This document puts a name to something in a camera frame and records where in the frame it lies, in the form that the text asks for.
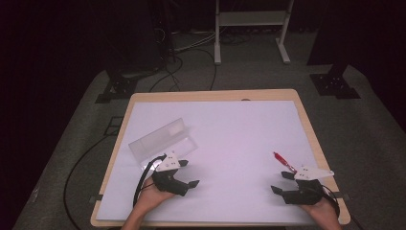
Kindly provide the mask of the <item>black stand base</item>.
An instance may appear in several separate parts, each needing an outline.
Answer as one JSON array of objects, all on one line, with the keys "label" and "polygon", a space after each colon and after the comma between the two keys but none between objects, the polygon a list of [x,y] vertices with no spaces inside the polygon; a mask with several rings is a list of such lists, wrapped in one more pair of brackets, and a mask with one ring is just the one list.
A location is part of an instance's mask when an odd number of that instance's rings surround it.
[{"label": "black stand base", "polygon": [[336,99],[359,99],[356,90],[349,86],[343,77],[347,64],[335,63],[324,74],[310,74],[310,78],[321,96],[334,96]]},{"label": "black stand base", "polygon": [[112,100],[129,99],[137,86],[137,81],[116,75],[109,78],[103,92],[97,97],[96,104],[108,104]]}]

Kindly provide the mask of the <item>person's left hand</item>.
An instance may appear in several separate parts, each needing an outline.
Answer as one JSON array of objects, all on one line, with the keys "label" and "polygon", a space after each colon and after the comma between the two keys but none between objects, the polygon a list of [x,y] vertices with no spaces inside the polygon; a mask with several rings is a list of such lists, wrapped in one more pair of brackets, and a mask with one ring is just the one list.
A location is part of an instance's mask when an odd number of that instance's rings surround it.
[{"label": "person's left hand", "polygon": [[149,177],[142,187],[134,210],[146,214],[172,197],[174,194],[160,191]]}]

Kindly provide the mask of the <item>white paper sheet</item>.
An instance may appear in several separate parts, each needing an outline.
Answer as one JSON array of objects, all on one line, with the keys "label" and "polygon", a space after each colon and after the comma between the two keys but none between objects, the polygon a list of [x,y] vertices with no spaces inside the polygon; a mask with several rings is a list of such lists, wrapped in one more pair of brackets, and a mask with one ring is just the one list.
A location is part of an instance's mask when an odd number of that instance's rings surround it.
[{"label": "white paper sheet", "polygon": [[197,148],[176,178],[196,188],[150,212],[146,220],[185,223],[302,225],[311,222],[287,205],[273,187],[293,190],[282,178],[279,153],[296,168],[314,166],[313,152],[291,101],[136,103],[130,113],[112,173],[97,213],[99,220],[124,220],[142,173],[131,142],[177,119]]}]

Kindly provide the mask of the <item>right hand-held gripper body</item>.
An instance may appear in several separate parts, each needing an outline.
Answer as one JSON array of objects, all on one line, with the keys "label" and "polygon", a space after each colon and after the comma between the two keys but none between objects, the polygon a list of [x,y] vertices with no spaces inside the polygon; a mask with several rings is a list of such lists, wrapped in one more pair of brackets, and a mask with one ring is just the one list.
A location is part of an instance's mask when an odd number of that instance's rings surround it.
[{"label": "right hand-held gripper body", "polygon": [[297,191],[283,191],[282,198],[286,204],[313,205],[323,197],[329,201],[333,198],[326,193],[320,180],[334,176],[334,172],[308,166],[302,166],[297,170],[294,181],[298,185]]}]

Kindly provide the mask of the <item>white metal stand frame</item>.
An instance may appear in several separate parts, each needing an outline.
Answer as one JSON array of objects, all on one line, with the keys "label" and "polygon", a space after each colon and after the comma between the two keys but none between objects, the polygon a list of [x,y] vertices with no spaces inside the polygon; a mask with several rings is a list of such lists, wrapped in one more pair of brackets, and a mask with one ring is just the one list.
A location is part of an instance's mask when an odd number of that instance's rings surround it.
[{"label": "white metal stand frame", "polygon": [[290,17],[295,0],[288,0],[284,11],[221,11],[220,0],[215,0],[214,24],[214,63],[221,63],[220,29],[222,27],[239,26],[281,26],[282,31],[276,38],[277,47],[284,64],[291,62],[284,46]]}]

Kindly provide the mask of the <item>red pen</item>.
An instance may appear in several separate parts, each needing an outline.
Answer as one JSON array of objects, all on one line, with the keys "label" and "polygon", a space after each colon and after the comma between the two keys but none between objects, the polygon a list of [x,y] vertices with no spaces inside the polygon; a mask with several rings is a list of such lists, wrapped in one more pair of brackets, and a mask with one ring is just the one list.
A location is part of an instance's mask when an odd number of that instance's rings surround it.
[{"label": "red pen", "polygon": [[277,159],[281,164],[287,167],[293,174],[297,173],[297,170],[291,166],[279,153],[273,152],[275,159]]}]

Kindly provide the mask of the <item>clear plastic pencil case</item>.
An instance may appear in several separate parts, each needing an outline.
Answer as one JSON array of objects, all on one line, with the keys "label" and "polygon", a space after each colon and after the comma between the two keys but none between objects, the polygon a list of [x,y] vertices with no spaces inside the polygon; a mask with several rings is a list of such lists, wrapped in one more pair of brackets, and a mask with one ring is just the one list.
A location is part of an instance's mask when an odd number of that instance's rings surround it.
[{"label": "clear plastic pencil case", "polygon": [[197,144],[191,138],[182,118],[158,128],[128,146],[142,170],[155,157],[174,154],[181,159],[197,149]]}]

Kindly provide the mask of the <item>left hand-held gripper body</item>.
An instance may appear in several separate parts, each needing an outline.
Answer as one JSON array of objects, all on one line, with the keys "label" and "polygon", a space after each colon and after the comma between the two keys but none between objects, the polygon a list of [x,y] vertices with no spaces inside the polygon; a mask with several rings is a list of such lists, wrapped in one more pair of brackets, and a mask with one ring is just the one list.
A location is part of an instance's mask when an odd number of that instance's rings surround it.
[{"label": "left hand-held gripper body", "polygon": [[175,153],[166,154],[152,174],[155,186],[162,192],[184,196],[188,191],[188,183],[177,180],[174,175],[181,168]]}]

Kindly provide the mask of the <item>person's right hand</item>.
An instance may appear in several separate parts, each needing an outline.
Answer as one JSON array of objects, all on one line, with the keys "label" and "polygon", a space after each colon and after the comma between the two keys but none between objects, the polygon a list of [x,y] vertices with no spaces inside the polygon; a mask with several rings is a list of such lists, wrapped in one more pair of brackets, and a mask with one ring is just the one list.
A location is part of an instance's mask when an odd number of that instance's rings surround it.
[{"label": "person's right hand", "polygon": [[333,221],[337,220],[338,216],[330,201],[322,198],[319,202],[313,205],[301,205],[315,221]]}]

